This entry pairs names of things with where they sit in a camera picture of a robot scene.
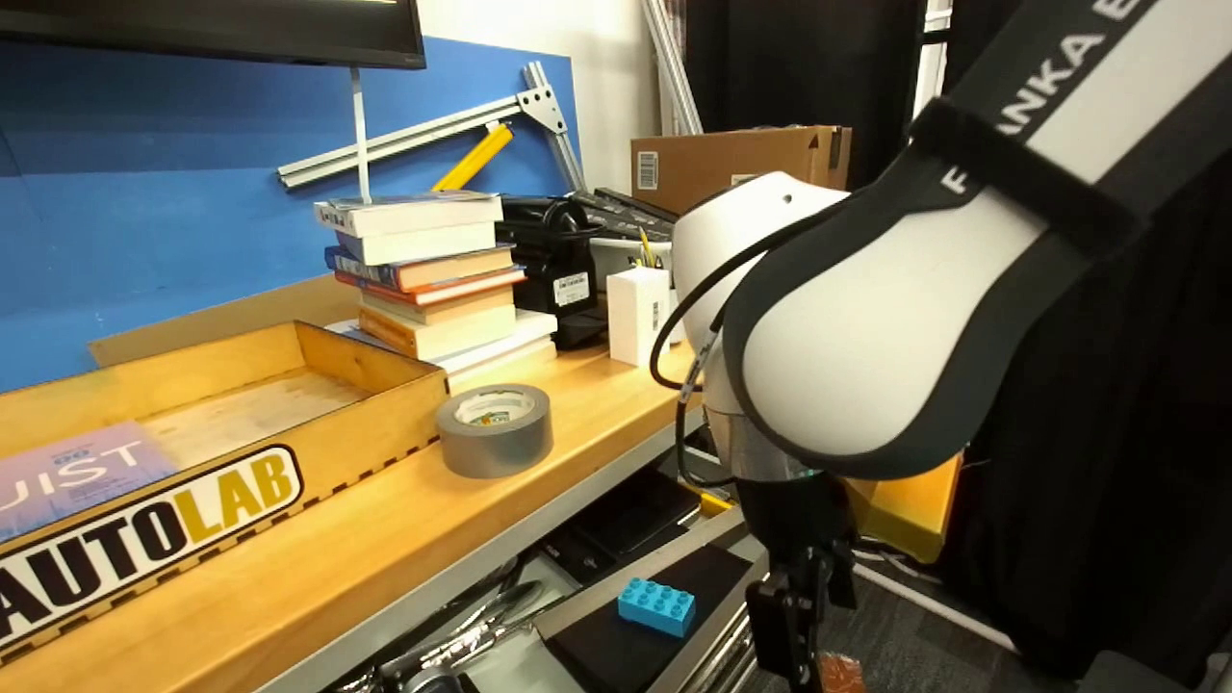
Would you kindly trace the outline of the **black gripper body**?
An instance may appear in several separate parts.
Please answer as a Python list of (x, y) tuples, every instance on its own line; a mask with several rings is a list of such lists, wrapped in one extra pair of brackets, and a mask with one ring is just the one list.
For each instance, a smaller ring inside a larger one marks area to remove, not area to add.
[(742, 601), (763, 670), (816, 689), (816, 628), (823, 603), (852, 603), (852, 509), (834, 478), (739, 481), (747, 531), (766, 545), (769, 573)]

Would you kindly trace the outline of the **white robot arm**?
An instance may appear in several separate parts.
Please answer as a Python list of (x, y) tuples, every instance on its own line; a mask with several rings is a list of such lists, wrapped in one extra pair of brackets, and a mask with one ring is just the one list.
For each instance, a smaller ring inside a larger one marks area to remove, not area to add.
[(675, 228), (671, 323), (747, 531), (753, 659), (823, 693), (856, 481), (977, 435), (1033, 323), (1229, 151), (1232, 0), (1023, 0), (856, 191), (757, 174)]

